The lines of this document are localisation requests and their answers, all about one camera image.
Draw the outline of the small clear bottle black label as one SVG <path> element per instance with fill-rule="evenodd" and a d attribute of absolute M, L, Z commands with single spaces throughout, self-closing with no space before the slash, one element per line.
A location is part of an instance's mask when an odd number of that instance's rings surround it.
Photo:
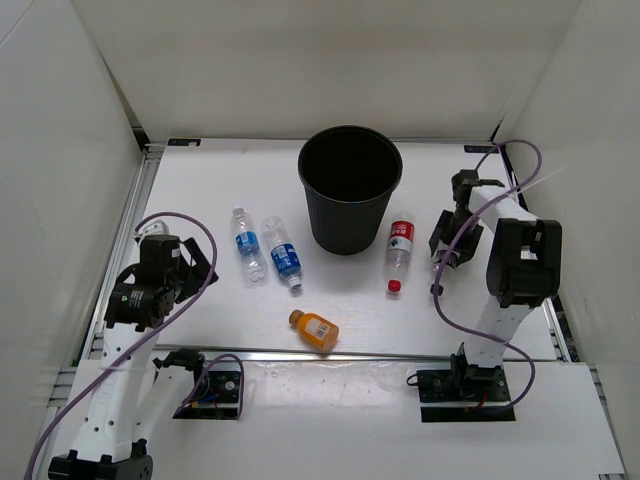
<path fill-rule="evenodd" d="M 432 279 L 435 279 L 436 275 L 442 272 L 439 284 L 435 285 L 435 282 L 432 282 L 430 286 L 430 293 L 436 293 L 438 296 L 443 294 L 445 287 L 449 284 L 449 279 L 453 276 L 458 266 L 458 255 L 455 252 L 450 255 L 446 262 L 443 261 L 445 254 L 446 249 L 442 248 L 432 256 Z"/>

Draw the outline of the clear bottle light blue label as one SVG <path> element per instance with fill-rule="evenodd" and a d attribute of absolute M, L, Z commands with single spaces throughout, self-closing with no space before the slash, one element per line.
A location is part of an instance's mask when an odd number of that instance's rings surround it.
<path fill-rule="evenodd" d="M 232 209 L 233 236 L 246 277 L 252 283 L 265 280 L 266 260 L 262 254 L 257 231 L 251 215 L 242 207 Z"/>

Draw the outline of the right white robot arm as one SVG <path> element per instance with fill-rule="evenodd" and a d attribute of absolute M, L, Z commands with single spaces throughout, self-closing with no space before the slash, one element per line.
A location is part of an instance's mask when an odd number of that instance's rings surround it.
<path fill-rule="evenodd" d="M 449 387 L 470 400 L 502 370 L 506 344 L 522 321 L 557 294 L 561 276 L 562 226 L 524 210 L 504 184 L 463 169 L 452 177 L 455 209 L 444 210 L 429 239 L 437 272 L 454 270 L 476 253 L 485 228 L 493 233 L 488 257 L 488 301 L 477 335 L 452 356 Z"/>

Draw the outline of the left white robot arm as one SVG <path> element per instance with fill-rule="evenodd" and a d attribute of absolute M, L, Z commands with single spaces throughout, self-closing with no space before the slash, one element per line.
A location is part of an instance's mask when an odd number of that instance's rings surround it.
<path fill-rule="evenodd" d="M 139 260 L 116 278 L 105 312 L 101 372 L 86 389 L 89 409 L 69 452 L 51 459 L 51 479 L 148 479 L 153 460 L 136 431 L 141 383 L 156 335 L 177 304 L 198 296 L 217 274 L 194 238 L 149 234 Z"/>

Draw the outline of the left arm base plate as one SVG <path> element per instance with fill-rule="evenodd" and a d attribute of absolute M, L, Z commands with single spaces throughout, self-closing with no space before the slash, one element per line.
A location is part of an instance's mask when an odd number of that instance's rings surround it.
<path fill-rule="evenodd" d="M 196 391 L 180 405 L 174 420 L 239 420 L 244 408 L 245 372 L 242 362 L 225 358 L 206 369 Z"/>

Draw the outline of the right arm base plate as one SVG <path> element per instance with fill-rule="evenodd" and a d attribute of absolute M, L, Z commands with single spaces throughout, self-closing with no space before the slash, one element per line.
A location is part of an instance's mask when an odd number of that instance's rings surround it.
<path fill-rule="evenodd" d="M 422 423 L 513 422 L 514 408 L 503 371 L 495 380 L 464 379 L 451 370 L 417 370 L 406 379 L 418 390 Z"/>

